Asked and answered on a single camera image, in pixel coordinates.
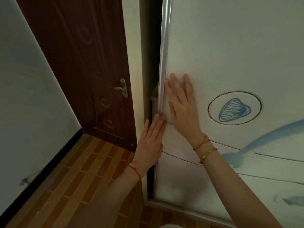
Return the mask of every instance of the tiled floor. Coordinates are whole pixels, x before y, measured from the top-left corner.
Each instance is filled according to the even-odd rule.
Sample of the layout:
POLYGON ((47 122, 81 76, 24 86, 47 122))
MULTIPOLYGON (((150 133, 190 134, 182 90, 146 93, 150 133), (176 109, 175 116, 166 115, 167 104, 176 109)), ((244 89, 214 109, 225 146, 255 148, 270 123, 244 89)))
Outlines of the tiled floor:
MULTIPOLYGON (((63 228, 124 171, 134 153, 83 135, 6 228, 63 228)), ((210 228, 167 211, 145 206, 139 182, 120 208, 115 228, 154 228, 174 223, 210 228)))

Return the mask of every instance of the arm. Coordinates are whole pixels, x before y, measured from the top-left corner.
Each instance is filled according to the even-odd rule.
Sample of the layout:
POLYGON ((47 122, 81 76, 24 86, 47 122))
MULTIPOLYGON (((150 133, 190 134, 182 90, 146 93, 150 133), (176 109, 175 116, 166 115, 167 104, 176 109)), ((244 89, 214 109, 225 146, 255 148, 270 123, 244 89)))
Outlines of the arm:
MULTIPOLYGON (((138 142, 135 156, 130 165, 143 177, 148 169, 160 158, 163 145, 162 138, 167 120, 165 115, 156 115, 148 130, 149 120, 138 142)), ((113 227, 121 204, 132 188, 139 182, 138 174, 131 168, 123 172, 107 189, 98 195, 67 228, 99 228, 113 227)))
MULTIPOLYGON (((198 147, 205 140, 205 134, 200 129, 192 84, 185 74, 185 93, 174 73, 171 74, 171 80, 179 98, 174 96, 170 83, 166 80, 171 121, 193 148, 198 147)), ((213 145, 209 141, 197 149, 196 153, 201 159, 212 148, 213 145)), ((237 227, 282 228, 271 212, 216 150, 204 159, 203 164, 219 198, 237 227)))

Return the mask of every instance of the person's left arm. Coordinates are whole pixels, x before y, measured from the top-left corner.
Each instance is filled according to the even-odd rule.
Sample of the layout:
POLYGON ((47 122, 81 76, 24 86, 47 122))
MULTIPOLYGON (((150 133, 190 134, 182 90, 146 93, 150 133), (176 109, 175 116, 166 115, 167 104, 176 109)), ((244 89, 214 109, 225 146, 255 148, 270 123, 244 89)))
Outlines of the person's left arm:
MULTIPOLYGON (((149 120, 145 123, 135 156, 130 163, 133 168, 136 168, 140 177, 146 175, 148 169, 158 161, 162 154, 162 138, 167 119, 165 115, 162 117, 156 115, 150 129, 148 129, 148 125, 149 120)), ((139 180, 135 170, 128 166, 102 195, 93 199, 86 210, 69 223, 67 228, 113 227, 121 204, 139 180)))

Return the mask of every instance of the brown wooden door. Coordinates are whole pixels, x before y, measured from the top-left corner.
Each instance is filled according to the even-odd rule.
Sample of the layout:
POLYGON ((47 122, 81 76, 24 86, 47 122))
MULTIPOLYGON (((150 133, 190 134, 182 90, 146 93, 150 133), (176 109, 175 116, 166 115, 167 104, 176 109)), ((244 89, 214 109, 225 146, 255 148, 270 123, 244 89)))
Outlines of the brown wooden door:
POLYGON ((135 150, 121 0, 17 0, 85 132, 135 150), (119 87, 123 78, 128 98, 119 87))

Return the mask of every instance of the gold bracelet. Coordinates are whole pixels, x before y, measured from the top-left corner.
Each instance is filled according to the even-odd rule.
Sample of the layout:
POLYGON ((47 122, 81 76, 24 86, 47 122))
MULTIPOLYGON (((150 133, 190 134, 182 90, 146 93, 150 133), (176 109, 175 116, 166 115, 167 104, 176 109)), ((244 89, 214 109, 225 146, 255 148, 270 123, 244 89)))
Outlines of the gold bracelet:
POLYGON ((207 135, 205 135, 203 142, 202 142, 201 144, 199 144, 197 147, 193 148, 193 150, 194 150, 194 151, 195 151, 195 150, 197 150, 198 148, 200 148, 200 147, 201 147, 201 145, 203 145, 204 143, 206 143, 206 142, 210 141, 210 139, 208 139, 207 141, 205 141, 205 139, 206 139, 207 137, 208 137, 208 136, 207 136, 207 135))
POLYGON ((210 149, 200 160, 200 164, 203 164, 203 160, 207 157, 208 154, 210 154, 212 151, 217 150, 217 148, 213 147, 210 149))

